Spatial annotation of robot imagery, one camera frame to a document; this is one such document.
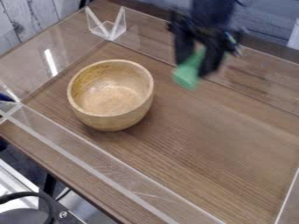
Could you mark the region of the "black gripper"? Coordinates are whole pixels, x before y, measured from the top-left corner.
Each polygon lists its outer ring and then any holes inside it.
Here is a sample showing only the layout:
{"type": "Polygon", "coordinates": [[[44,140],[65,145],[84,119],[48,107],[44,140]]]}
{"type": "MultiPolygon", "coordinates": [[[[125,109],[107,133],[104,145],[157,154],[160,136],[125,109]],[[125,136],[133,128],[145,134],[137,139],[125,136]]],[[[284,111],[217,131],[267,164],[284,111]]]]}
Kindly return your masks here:
{"type": "MultiPolygon", "coordinates": [[[[191,0],[188,9],[172,9],[168,31],[173,35],[175,62],[180,65],[193,54],[195,42],[221,32],[243,31],[229,26],[231,18],[241,0],[191,0]]],[[[205,53],[200,63],[199,77],[219,70],[224,59],[224,44],[215,38],[205,42],[205,53]]]]}

